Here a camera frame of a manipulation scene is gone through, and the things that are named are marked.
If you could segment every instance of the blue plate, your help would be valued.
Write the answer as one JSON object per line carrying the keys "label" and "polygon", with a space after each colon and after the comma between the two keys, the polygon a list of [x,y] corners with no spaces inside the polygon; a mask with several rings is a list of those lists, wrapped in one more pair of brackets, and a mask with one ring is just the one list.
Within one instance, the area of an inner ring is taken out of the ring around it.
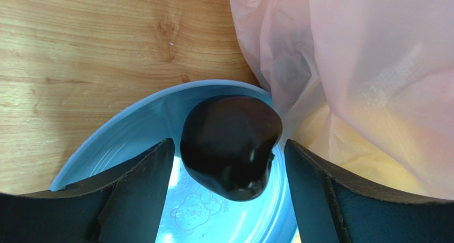
{"label": "blue plate", "polygon": [[290,243],[297,230],[280,147],[263,194],[248,202],[216,195],[194,181],[180,158],[186,116],[202,100],[241,94],[271,105],[268,92],[231,80],[202,80],[157,92],[126,108],[100,127],[71,156],[51,184],[63,186],[100,173],[132,158],[164,138],[175,141],[175,159],[157,243]]}

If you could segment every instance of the pink plastic bag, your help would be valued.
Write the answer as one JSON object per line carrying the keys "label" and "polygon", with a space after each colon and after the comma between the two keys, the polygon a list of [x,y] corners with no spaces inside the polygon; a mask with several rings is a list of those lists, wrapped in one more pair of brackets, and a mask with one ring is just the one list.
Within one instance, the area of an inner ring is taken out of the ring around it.
{"label": "pink plastic bag", "polygon": [[404,191],[454,199],[454,0],[231,0],[287,135]]}

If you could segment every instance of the wooden table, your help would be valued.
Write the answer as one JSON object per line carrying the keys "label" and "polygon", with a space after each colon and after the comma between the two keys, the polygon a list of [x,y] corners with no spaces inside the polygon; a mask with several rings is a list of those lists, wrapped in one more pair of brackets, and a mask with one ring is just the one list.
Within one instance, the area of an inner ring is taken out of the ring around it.
{"label": "wooden table", "polygon": [[0,192],[41,191],[98,127],[164,88],[257,85],[229,0],[0,0]]}

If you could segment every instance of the black object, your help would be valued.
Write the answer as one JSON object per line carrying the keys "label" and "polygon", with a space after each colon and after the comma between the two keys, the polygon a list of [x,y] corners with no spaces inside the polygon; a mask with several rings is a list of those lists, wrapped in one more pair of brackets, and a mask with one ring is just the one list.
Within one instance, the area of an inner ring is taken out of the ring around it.
{"label": "black object", "polygon": [[292,140],[285,158],[303,243],[454,242],[454,201],[369,181]]}
{"label": "black object", "polygon": [[270,176],[272,149],[282,134],[279,115],[242,95],[205,99],[189,113],[181,158],[198,183],[234,201],[257,198]]}
{"label": "black object", "polygon": [[163,140],[60,191],[0,194],[0,242],[154,242],[174,149]]}

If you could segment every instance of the cartoon character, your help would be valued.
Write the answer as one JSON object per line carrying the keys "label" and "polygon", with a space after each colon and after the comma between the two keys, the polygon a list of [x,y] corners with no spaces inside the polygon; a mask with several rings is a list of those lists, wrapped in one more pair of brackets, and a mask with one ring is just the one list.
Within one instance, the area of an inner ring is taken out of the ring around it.
{"label": "cartoon character", "polygon": [[197,190],[184,198],[183,203],[171,211],[176,225],[186,235],[191,235],[195,228],[208,222],[212,215],[219,213],[222,205],[213,197],[213,193],[199,186]]}

